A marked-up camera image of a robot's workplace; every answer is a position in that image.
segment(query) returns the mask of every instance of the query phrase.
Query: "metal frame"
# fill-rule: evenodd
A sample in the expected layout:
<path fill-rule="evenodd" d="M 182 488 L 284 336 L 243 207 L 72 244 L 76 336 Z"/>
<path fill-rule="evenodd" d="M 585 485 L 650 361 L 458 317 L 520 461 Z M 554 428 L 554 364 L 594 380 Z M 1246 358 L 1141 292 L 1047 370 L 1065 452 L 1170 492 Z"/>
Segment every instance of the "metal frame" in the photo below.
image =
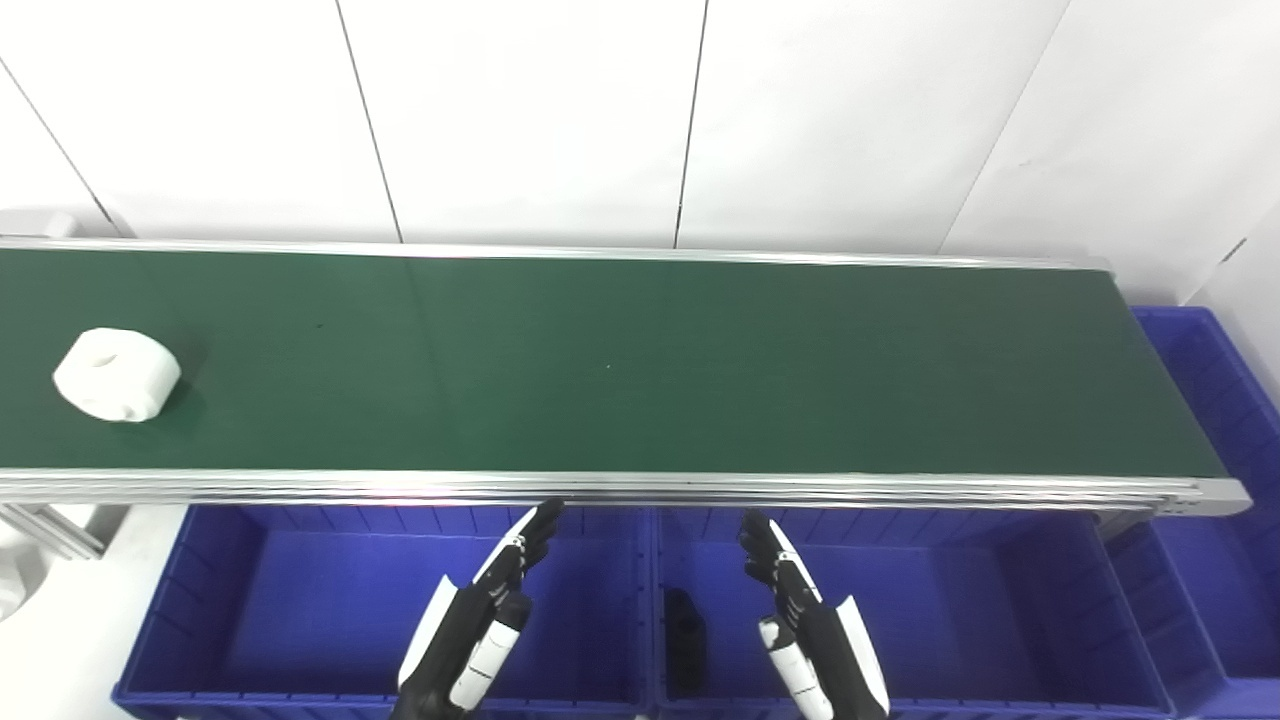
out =
<path fill-rule="evenodd" d="M 867 265 L 890 268 L 974 268 L 1023 270 L 1105 270 L 1100 258 L 963 258 L 951 255 L 851 255 L 751 250 L 671 250 L 613 247 L 538 247 L 508 245 L 417 245 L 388 242 L 271 242 L 246 240 L 49 238 L 0 234 L 0 250 L 79 250 L 104 252 L 271 252 L 361 255 L 369 258 L 655 260 L 680 263 L 758 263 L 769 265 Z"/>
<path fill-rule="evenodd" d="M 106 546 L 47 505 L 0 505 L 0 520 L 68 560 L 97 560 Z"/>
<path fill-rule="evenodd" d="M 951 258 L 730 250 L 632 250 L 489 245 L 45 238 L 0 236 L 0 250 L 266 252 L 439 259 L 640 260 L 908 268 L 1110 272 L 1098 259 Z M 1225 515 L 1251 501 L 1229 478 L 877 475 L 733 473 L 507 473 L 253 469 L 0 469 L 8 502 L 783 505 L 963 507 Z M 22 511 L 8 511 L 31 523 Z"/>
<path fill-rule="evenodd" d="M 771 505 L 1135 510 L 1229 515 L 1229 478 L 979 474 L 513 473 L 452 470 L 0 469 L 10 502 Z"/>

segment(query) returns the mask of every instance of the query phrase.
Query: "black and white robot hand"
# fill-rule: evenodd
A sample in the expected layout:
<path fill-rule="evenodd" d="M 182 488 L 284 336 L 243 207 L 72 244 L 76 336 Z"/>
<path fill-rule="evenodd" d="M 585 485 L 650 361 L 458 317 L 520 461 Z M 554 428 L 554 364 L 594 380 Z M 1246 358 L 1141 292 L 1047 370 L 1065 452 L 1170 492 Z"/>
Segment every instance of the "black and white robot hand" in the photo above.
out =
<path fill-rule="evenodd" d="M 746 574 L 773 591 L 760 639 L 806 720 L 884 720 L 888 691 L 852 597 L 823 605 L 791 541 L 759 510 L 742 518 Z"/>
<path fill-rule="evenodd" d="M 529 620 L 521 583 L 547 556 L 563 509 L 549 500 L 526 512 L 467 587 L 440 578 L 404 653 L 389 720 L 461 720 L 480 705 Z"/>

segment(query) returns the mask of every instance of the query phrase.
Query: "white cylindrical object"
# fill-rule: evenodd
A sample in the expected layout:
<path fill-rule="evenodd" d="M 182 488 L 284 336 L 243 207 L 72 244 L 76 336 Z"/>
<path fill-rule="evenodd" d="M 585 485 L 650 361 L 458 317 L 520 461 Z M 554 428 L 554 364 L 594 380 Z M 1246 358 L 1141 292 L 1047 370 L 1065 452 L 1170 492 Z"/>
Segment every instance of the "white cylindrical object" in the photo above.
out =
<path fill-rule="evenodd" d="M 0 550 L 0 620 L 13 615 L 27 600 L 27 585 L 14 562 L 13 553 Z"/>
<path fill-rule="evenodd" d="M 764 641 L 764 650 L 768 651 L 773 667 L 782 676 L 782 684 L 787 687 L 787 692 L 791 693 L 791 700 L 795 701 L 800 714 L 804 715 L 805 720 L 831 720 L 836 714 L 835 708 L 832 708 L 827 693 L 822 691 L 818 674 L 800 650 L 800 644 L 792 639 L 782 647 L 776 647 L 780 626 L 774 618 L 762 619 L 759 630 L 760 639 Z"/>
<path fill-rule="evenodd" d="M 93 418 L 141 423 L 160 414 L 179 375 L 178 360 L 150 337 L 95 328 L 76 338 L 54 370 L 54 384 Z"/>
<path fill-rule="evenodd" d="M 502 664 L 507 661 L 511 648 L 516 647 L 518 639 L 520 630 L 497 620 L 490 623 L 484 638 L 476 643 L 462 675 L 449 689 L 449 702 L 467 712 L 475 710 L 489 692 L 489 685 L 498 676 L 498 670 L 502 670 Z"/>

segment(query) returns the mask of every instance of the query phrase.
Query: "blue plastic crate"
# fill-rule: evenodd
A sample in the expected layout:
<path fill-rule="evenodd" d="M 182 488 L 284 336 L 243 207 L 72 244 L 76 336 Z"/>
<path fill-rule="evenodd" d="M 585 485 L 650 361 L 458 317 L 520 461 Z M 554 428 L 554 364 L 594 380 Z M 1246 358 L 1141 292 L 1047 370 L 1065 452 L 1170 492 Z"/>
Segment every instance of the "blue plastic crate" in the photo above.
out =
<path fill-rule="evenodd" d="M 1254 507 L 1137 527 L 1116 573 L 1179 715 L 1280 717 L 1280 418 L 1207 309 L 1134 314 Z"/>
<path fill-rule="evenodd" d="M 931 510 L 772 514 L 824 596 L 854 594 L 896 717 L 1167 717 L 1170 706 L 1091 518 Z M 662 510 L 657 584 L 707 624 L 694 697 L 662 716 L 792 720 L 760 646 L 768 591 L 742 573 L 741 512 Z M 663 623 L 654 605 L 655 626 Z M 663 633 L 657 633 L 664 657 Z"/>
<path fill-rule="evenodd" d="M 193 507 L 114 700 L 138 717 L 379 720 L 442 574 L 522 509 Z M 646 511 L 568 509 L 483 710 L 630 719 L 650 697 Z"/>

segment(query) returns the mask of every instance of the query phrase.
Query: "white wall tile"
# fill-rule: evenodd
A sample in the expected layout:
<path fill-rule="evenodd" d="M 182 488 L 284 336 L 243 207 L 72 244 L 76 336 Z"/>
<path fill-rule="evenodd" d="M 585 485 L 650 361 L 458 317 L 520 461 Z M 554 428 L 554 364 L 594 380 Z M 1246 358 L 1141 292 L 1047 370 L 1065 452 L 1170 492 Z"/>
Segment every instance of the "white wall tile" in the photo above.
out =
<path fill-rule="evenodd" d="M 115 234 L 9 73 L 0 68 L 0 210 L 28 208 L 69 213 L 79 222 L 81 234 Z"/>
<path fill-rule="evenodd" d="M 1280 5 L 1075 0 L 942 252 L 1092 254 L 1185 297 L 1280 197 Z"/>
<path fill-rule="evenodd" d="M 333 3 L 0 0 L 0 47 L 140 237 L 397 240 Z"/>
<path fill-rule="evenodd" d="M 701 0 L 348 0 L 407 242 L 667 247 Z"/>
<path fill-rule="evenodd" d="M 934 252 L 1065 0 L 712 0 L 681 247 Z"/>

